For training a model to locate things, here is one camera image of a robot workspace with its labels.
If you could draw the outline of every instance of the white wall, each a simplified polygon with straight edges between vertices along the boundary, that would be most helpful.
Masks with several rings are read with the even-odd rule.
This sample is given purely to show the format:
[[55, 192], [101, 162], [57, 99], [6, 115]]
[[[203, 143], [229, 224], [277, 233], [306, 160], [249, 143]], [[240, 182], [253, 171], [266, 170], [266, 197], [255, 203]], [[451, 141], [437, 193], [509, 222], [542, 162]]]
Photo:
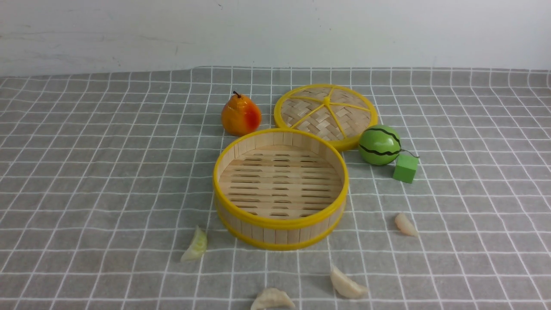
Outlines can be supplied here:
[[551, 68], [550, 0], [0, 0], [0, 76]]

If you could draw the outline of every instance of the gray checkered tablecloth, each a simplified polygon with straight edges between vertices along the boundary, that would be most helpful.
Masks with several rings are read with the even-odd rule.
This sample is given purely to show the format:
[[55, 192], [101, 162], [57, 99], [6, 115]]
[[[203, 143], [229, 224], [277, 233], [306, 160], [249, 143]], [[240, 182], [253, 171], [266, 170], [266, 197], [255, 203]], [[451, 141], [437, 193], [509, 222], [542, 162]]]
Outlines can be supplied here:
[[[450, 68], [222, 68], [0, 78], [0, 309], [551, 309], [551, 75]], [[268, 252], [233, 238], [212, 169], [235, 90], [273, 126], [311, 83], [351, 87], [420, 155], [413, 184], [344, 154], [349, 204], [326, 239]], [[405, 212], [420, 238], [400, 235]], [[203, 259], [180, 263], [195, 225]], [[332, 289], [330, 262], [368, 285]]]

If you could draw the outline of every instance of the watermelon stripe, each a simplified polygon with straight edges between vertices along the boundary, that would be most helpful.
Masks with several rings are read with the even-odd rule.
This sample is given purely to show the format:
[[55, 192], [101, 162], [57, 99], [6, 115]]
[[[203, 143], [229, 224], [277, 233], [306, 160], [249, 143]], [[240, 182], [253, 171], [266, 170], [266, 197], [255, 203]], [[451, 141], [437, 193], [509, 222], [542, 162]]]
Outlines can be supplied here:
[[379, 156], [384, 156], [384, 155], [396, 155], [396, 154], [399, 154], [402, 150], [399, 150], [399, 151], [395, 151], [395, 152], [390, 152], [390, 151], [386, 151], [384, 153], [381, 153], [381, 152], [378, 152], [378, 151], [375, 151], [373, 149], [367, 149], [365, 148], [365, 146], [361, 145], [360, 144], [360, 147], [361, 149], [363, 149], [364, 151], [366, 151], [367, 153], [371, 153], [371, 154], [375, 154], [375, 155], [379, 155]]
[[388, 132], [388, 131], [386, 131], [386, 130], [384, 130], [384, 129], [382, 129], [382, 128], [369, 128], [369, 129], [367, 129], [367, 130], [382, 131], [382, 132], [386, 133], [387, 135], [392, 136], [392, 137], [394, 138], [394, 140], [396, 140], [396, 142], [398, 142], [398, 145], [400, 146], [400, 148], [402, 147], [402, 144], [400, 143], [400, 139], [398, 139], [398, 137], [397, 137], [395, 134], [391, 133], [391, 132]]

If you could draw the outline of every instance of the yellow rim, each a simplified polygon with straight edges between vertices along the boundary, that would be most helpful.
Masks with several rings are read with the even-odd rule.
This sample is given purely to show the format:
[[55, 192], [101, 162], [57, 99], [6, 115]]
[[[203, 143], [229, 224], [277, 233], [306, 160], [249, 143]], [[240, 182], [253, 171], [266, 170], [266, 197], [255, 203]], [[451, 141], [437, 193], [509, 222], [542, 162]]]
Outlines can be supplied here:
[[[281, 98], [279, 98], [279, 100], [277, 101], [277, 103], [275, 104], [275, 109], [274, 109], [274, 120], [275, 120], [275, 125], [278, 126], [279, 128], [282, 128], [282, 129], [293, 129], [296, 125], [298, 125], [299, 123], [301, 123], [302, 121], [304, 121], [308, 116], [310, 116], [313, 112], [315, 111], [312, 111], [310, 113], [308, 113], [307, 115], [305, 115], [303, 118], [301, 118], [298, 122], [296, 122], [295, 124], [293, 124], [291, 127], [287, 126], [287, 123], [285, 123], [285, 121], [283, 121], [283, 118], [281, 117], [281, 108], [282, 108], [282, 105], [285, 101], [287, 101], [288, 99], [291, 99], [291, 98], [297, 98], [297, 99], [307, 99], [307, 100], [312, 100], [314, 102], [317, 102], [320, 104], [319, 107], [316, 108], [316, 110], [322, 108], [324, 105], [322, 103], [322, 100], [320, 99], [316, 99], [316, 98], [306, 98], [306, 97], [296, 97], [296, 96], [293, 96], [293, 94], [295, 93], [298, 93], [298, 92], [301, 92], [305, 89], [309, 89], [309, 88], [317, 88], [317, 87], [328, 87], [328, 88], [331, 88], [330, 92], [329, 92], [329, 97], [331, 97], [331, 94], [333, 93], [333, 90], [335, 89], [340, 89], [340, 90], [344, 90], [346, 92], [349, 92], [351, 94], [354, 94], [355, 96], [357, 96], [358, 98], [361, 99], [361, 101], [364, 102], [364, 104], [366, 105], [366, 108], [362, 108], [362, 107], [359, 107], [359, 106], [355, 106], [355, 105], [351, 105], [351, 104], [342, 104], [342, 103], [334, 103], [334, 102], [330, 102], [329, 105], [344, 105], [344, 106], [348, 106], [350, 108], [356, 108], [356, 109], [359, 109], [359, 110], [362, 110], [362, 111], [368, 111], [369, 113], [371, 113], [371, 119], [369, 120], [369, 125], [368, 127], [371, 127], [371, 126], [374, 126], [374, 125], [377, 125], [378, 123], [378, 119], [377, 119], [377, 110], [375, 109], [375, 107], [373, 106], [373, 104], [367, 99], [365, 98], [362, 94], [356, 92], [355, 90], [352, 90], [350, 88], [346, 88], [346, 87], [342, 87], [340, 85], [332, 85], [332, 84], [312, 84], [312, 85], [306, 85], [306, 86], [302, 86], [302, 87], [299, 87], [299, 88], [295, 88], [289, 92], [287, 92], [287, 94], [284, 94]], [[354, 137], [347, 137], [346, 134], [344, 133], [342, 127], [341, 127], [341, 124], [340, 122], [337, 120], [334, 112], [332, 111], [331, 108], [328, 109], [329, 110], [329, 113], [331, 114], [331, 116], [333, 117], [333, 119], [335, 120], [335, 122], [337, 123], [337, 126], [339, 127], [339, 130], [341, 131], [341, 133], [343, 134], [344, 136], [344, 139], [342, 140], [338, 140], [338, 141], [327, 141], [331, 146], [333, 146], [338, 152], [344, 152], [344, 151], [348, 151], [349, 149], [353, 149], [355, 148], [356, 146], [358, 146], [358, 142], [360, 141], [360, 136], [361, 135], [357, 135], [357, 136], [354, 136]]]
[[235, 238], [237, 239], [240, 239], [240, 240], [243, 240], [244, 242], [252, 245], [253, 247], [257, 247], [257, 248], [261, 248], [261, 249], [266, 249], [266, 250], [272, 250], [272, 251], [291, 251], [291, 250], [298, 250], [298, 249], [304, 249], [306, 247], [309, 247], [313, 244], [316, 244], [318, 243], [319, 241], [321, 241], [322, 239], [324, 239], [325, 237], [327, 237], [334, 229], [335, 227], [337, 227], [337, 225], [339, 224], [339, 222], [341, 221], [341, 218], [343, 216], [343, 213], [344, 213], [344, 209], [343, 211], [341, 212], [341, 214], [339, 214], [339, 217], [337, 218], [337, 220], [335, 221], [335, 223], [333, 225], [331, 225], [331, 227], [329, 227], [326, 231], [324, 231], [321, 235], [317, 236], [316, 238], [314, 239], [310, 239], [308, 241], [304, 241], [304, 242], [300, 242], [300, 243], [293, 243], [293, 244], [274, 244], [274, 243], [266, 243], [266, 242], [260, 242], [260, 241], [257, 241], [257, 240], [254, 240], [252, 238], [249, 238], [247, 236], [244, 236], [242, 235], [241, 233], [237, 232], [235, 229], [232, 228], [232, 226], [230, 226], [225, 219], [223, 219], [220, 215], [218, 216], [220, 218], [220, 221], [222, 222], [222, 224], [224, 224], [224, 226], [226, 227], [226, 229], [232, 234], [234, 235]]
[[216, 198], [220, 201], [222, 207], [224, 207], [233, 216], [237, 217], [242, 221], [245, 221], [247, 223], [254, 224], [257, 226], [262, 226], [263, 228], [269, 228], [269, 229], [287, 229], [287, 230], [300, 229], [300, 228], [308, 227], [316, 223], [319, 223], [325, 220], [327, 217], [331, 216], [331, 214], [333, 214], [346, 200], [346, 195], [348, 193], [348, 170], [339, 152], [337, 152], [337, 150], [333, 146], [327, 143], [327, 141], [324, 141], [321, 138], [311, 133], [293, 130], [293, 129], [274, 128], [274, 129], [265, 129], [261, 131], [256, 131], [246, 136], [242, 136], [237, 140], [235, 140], [234, 142], [232, 142], [230, 145], [228, 145], [226, 149], [220, 154], [220, 156], [218, 157], [218, 160], [216, 161], [216, 164], [214, 165], [213, 176], [216, 176], [218, 167], [220, 166], [220, 162], [222, 161], [222, 158], [224, 157], [224, 155], [226, 155], [226, 153], [228, 153], [229, 150], [232, 149], [236, 144], [238, 144], [239, 142], [247, 138], [250, 138], [256, 135], [261, 135], [263, 133], [268, 133], [268, 132], [294, 132], [294, 133], [298, 133], [300, 135], [312, 138], [318, 141], [319, 143], [325, 145], [327, 149], [331, 150], [331, 152], [333, 152], [337, 156], [339, 160], [339, 164], [343, 168], [344, 182], [343, 182], [343, 188], [341, 192], [339, 193], [337, 198], [333, 201], [333, 203], [331, 203], [329, 206], [327, 206], [325, 209], [321, 210], [318, 213], [312, 214], [304, 218], [296, 218], [293, 220], [274, 220], [272, 218], [265, 218], [257, 215], [252, 215], [238, 208], [224, 195], [224, 193], [222, 193], [222, 190], [220, 189], [220, 185], [218, 184], [217, 178], [213, 177], [212, 179], [213, 179], [214, 194], [216, 195]]

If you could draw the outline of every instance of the bamboo steamer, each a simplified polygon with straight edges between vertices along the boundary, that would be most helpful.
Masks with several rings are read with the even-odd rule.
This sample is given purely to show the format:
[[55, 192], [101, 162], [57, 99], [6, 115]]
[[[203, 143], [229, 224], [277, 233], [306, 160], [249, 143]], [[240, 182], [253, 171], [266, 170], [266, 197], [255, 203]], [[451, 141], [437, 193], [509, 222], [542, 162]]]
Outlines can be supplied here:
[[377, 125], [377, 111], [352, 89], [313, 84], [283, 95], [275, 104], [274, 120], [279, 128], [312, 133], [344, 152], [356, 148], [361, 134]]
[[348, 192], [343, 158], [327, 141], [290, 129], [238, 138], [219, 156], [214, 202], [224, 226], [270, 250], [308, 247], [331, 233]]

